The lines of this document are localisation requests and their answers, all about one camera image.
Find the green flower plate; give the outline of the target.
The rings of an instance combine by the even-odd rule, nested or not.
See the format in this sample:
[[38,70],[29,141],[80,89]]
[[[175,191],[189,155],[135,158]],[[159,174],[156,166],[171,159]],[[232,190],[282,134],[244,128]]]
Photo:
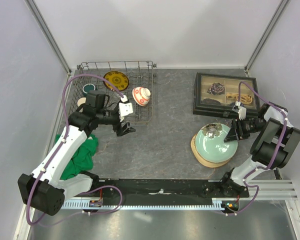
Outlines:
[[208,162],[218,164],[232,158],[238,148],[238,141],[224,142],[230,127],[222,123],[203,126],[194,137],[194,146],[199,155]]

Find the cream bird plate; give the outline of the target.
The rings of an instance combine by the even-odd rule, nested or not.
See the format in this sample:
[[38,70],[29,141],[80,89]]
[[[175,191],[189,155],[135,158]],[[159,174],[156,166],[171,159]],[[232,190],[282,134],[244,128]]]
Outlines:
[[227,144],[214,145],[213,142],[208,141],[207,145],[203,141],[196,144],[197,136],[194,135],[190,142],[191,150],[197,161],[208,168],[219,168],[227,164],[237,151],[235,147],[227,147]]

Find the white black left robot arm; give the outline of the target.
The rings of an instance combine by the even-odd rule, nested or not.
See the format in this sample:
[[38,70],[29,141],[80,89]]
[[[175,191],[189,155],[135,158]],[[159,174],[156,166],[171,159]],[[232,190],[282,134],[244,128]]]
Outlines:
[[126,95],[122,95],[114,109],[107,109],[105,100],[109,96],[92,90],[66,122],[66,126],[56,144],[41,164],[31,174],[22,174],[18,181],[26,209],[34,208],[54,216],[66,200],[81,193],[96,196],[100,185],[85,173],[62,180],[61,176],[78,148],[100,125],[111,125],[117,136],[134,132],[124,118],[133,113],[133,105]]

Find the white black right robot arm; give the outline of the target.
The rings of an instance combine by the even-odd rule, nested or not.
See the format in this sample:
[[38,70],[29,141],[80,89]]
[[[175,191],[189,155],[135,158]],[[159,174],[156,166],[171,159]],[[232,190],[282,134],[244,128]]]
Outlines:
[[228,124],[211,121],[194,126],[169,118],[159,126],[135,130],[124,142],[128,159],[141,163],[148,173],[177,177],[177,166],[227,164],[241,149],[238,142],[257,133],[248,159],[225,172],[220,181],[204,186],[207,193],[219,191],[225,197],[242,193],[259,174],[287,164],[300,141],[300,130],[290,124],[285,108],[270,102],[261,107],[257,118],[246,117],[241,106],[237,111],[239,116]]

